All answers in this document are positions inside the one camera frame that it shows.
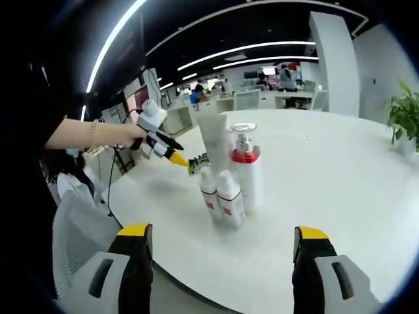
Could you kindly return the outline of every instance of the white cap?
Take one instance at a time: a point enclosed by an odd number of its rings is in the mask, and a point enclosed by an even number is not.
[[[233,174],[229,170],[222,170],[218,176],[218,189],[222,191],[236,190],[238,183],[234,180]]]
[[[210,185],[214,183],[214,176],[212,174],[211,167],[204,166],[200,170],[201,174],[201,184],[202,185]]]

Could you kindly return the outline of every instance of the clear pump head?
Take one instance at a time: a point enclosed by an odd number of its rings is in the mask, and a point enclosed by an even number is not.
[[[228,130],[233,133],[235,149],[240,152],[249,152],[254,148],[253,132],[256,129],[256,123],[235,124]]]

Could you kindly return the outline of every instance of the potted plant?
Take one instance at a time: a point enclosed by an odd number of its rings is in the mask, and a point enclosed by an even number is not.
[[[419,137],[419,93],[412,93],[405,82],[397,80],[403,96],[392,97],[388,126],[393,129],[392,143],[399,141],[400,151],[408,156],[416,150]]]

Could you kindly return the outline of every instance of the table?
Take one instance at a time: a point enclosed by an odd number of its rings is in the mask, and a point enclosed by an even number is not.
[[[312,92],[279,92],[279,91],[265,91],[260,93],[259,109],[282,109],[283,99],[298,97],[298,98],[313,98]],[[234,110],[234,97],[217,97],[212,103],[216,106],[217,112]]]
[[[240,313],[292,313],[294,227],[320,228],[384,302],[419,247],[419,163],[382,124],[331,113],[234,111],[258,123],[266,206],[237,232],[213,225],[185,168],[153,156],[112,185],[122,225],[153,223],[154,260],[184,285]],[[204,151],[198,128],[178,138]]]

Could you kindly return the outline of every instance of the small white bottle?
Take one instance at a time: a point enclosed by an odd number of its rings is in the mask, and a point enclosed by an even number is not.
[[[199,187],[201,189],[204,201],[209,209],[214,222],[221,222],[224,219],[223,211],[218,203],[217,185],[211,168],[208,166],[202,167],[200,170],[201,179]]]
[[[225,223],[238,229],[244,220],[242,190],[229,170],[220,172],[217,193]]]

